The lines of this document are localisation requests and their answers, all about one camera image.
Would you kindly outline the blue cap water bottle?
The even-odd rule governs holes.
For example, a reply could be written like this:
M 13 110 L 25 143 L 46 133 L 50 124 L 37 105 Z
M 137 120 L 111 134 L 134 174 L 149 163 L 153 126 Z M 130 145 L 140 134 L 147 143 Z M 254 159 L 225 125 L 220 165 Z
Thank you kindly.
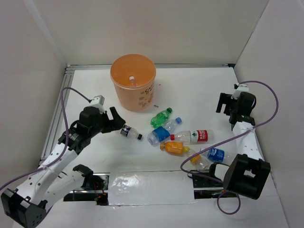
M 177 126 L 181 123 L 182 119 L 180 117 L 166 121 L 164 124 L 162 124 L 162 126 L 149 133 L 147 137 L 148 142 L 152 146 L 160 144 L 162 141 L 170 137 L 170 135 L 174 133 Z

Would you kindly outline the black label clear bottle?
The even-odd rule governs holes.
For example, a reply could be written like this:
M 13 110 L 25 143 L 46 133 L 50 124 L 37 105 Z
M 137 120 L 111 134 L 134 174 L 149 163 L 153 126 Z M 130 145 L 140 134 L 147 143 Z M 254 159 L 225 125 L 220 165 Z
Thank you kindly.
M 121 128 L 120 134 L 127 138 L 137 139 L 139 141 L 142 139 L 142 136 L 143 136 L 136 129 L 134 129 L 126 124 Z

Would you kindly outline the green plastic bottle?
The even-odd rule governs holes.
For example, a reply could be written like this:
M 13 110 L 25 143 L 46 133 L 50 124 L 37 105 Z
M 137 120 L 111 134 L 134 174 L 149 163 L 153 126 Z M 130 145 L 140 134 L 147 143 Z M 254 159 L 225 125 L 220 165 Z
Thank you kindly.
M 160 126 L 162 126 L 163 123 L 165 123 L 170 115 L 172 113 L 172 109 L 170 107 L 168 107 L 167 109 L 157 113 L 150 121 L 150 125 L 153 128 L 158 128 Z

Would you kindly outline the orange juice bottle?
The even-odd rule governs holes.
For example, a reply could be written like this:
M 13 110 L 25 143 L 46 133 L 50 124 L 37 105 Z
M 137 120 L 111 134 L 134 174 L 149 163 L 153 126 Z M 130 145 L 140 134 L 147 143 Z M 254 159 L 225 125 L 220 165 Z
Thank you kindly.
M 183 156 L 190 151 L 190 148 L 188 146 L 184 146 L 181 142 L 161 142 L 160 150 L 166 151 L 171 155 Z

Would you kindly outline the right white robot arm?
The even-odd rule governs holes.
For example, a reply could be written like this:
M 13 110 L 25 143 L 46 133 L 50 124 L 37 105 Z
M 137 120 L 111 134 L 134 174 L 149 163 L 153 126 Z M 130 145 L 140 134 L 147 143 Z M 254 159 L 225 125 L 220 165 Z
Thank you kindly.
M 246 133 L 236 139 L 236 155 L 229 155 L 224 151 L 212 148 L 207 158 L 219 163 L 229 163 L 225 175 L 219 170 L 208 173 L 207 180 L 212 186 L 223 182 L 225 190 L 231 191 L 251 199 L 258 199 L 270 173 L 270 164 L 264 161 L 258 152 L 255 129 L 256 123 L 250 116 L 255 107 L 256 97 L 248 92 L 240 92 L 238 98 L 221 93 L 219 96 L 217 113 L 225 105 L 224 114 L 229 116 L 231 130 L 235 136 Z

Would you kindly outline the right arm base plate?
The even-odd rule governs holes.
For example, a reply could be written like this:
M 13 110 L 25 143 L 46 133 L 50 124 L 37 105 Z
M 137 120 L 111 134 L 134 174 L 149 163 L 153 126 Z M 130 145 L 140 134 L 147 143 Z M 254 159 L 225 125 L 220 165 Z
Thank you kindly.
M 221 183 L 197 175 L 187 174 L 192 179 L 194 199 L 214 199 L 224 192 Z

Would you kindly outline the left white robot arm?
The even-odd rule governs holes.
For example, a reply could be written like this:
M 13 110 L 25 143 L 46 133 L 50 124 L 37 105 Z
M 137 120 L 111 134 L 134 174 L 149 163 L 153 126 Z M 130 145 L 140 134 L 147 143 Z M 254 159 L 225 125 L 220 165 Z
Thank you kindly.
M 93 186 L 94 172 L 76 165 L 71 172 L 65 167 L 87 147 L 99 133 L 120 130 L 125 120 L 110 107 L 113 119 L 99 108 L 87 106 L 68 131 L 63 132 L 51 154 L 39 166 L 39 171 L 30 174 L 16 189 L 5 189 L 1 201 L 5 214 L 24 228 L 35 228 L 47 216 L 53 205 L 69 192 Z

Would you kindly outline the red label clear bottle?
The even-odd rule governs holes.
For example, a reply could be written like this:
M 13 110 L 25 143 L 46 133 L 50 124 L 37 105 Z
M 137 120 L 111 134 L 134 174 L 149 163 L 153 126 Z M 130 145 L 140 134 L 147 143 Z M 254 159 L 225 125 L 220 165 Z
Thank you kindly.
M 176 134 L 171 134 L 170 139 L 184 144 L 199 144 L 212 142 L 214 132 L 212 130 L 194 130 L 194 131 L 181 131 Z

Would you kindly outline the blue label crushed bottle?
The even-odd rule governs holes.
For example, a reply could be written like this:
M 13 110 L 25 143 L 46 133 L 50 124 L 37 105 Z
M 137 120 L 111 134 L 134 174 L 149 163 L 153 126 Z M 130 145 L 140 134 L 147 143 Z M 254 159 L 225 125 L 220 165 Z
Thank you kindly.
M 230 165 L 232 157 L 222 149 L 212 148 L 201 154 L 209 162 L 217 162 L 226 165 Z

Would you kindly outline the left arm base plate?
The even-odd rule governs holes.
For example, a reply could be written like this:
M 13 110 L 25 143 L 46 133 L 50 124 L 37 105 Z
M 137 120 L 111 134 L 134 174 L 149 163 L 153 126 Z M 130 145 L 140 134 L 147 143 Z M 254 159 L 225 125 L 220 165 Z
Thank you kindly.
M 94 202 L 98 206 L 108 206 L 108 185 L 110 173 L 94 173 L 89 187 L 69 192 L 64 202 Z

